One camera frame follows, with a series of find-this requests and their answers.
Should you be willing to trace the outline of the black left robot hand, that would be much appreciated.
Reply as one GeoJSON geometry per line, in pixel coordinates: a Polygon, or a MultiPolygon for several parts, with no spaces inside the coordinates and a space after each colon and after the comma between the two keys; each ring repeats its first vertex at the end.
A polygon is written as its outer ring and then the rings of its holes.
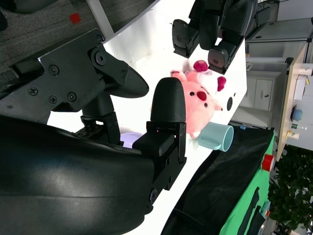
{"type": "Polygon", "coordinates": [[[209,68],[225,74],[256,15],[256,0],[197,0],[189,22],[172,24],[174,52],[189,58],[197,46],[208,51],[209,68]]]}

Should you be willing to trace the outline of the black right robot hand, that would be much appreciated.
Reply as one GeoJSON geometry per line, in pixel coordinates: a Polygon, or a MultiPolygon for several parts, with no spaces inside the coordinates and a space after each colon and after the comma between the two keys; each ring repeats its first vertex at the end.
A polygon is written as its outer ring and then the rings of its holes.
{"type": "Polygon", "coordinates": [[[11,66],[0,93],[0,232],[120,235],[138,227],[185,165],[182,83],[161,79],[147,131],[123,147],[112,96],[146,81],[93,29],[11,66]]]}

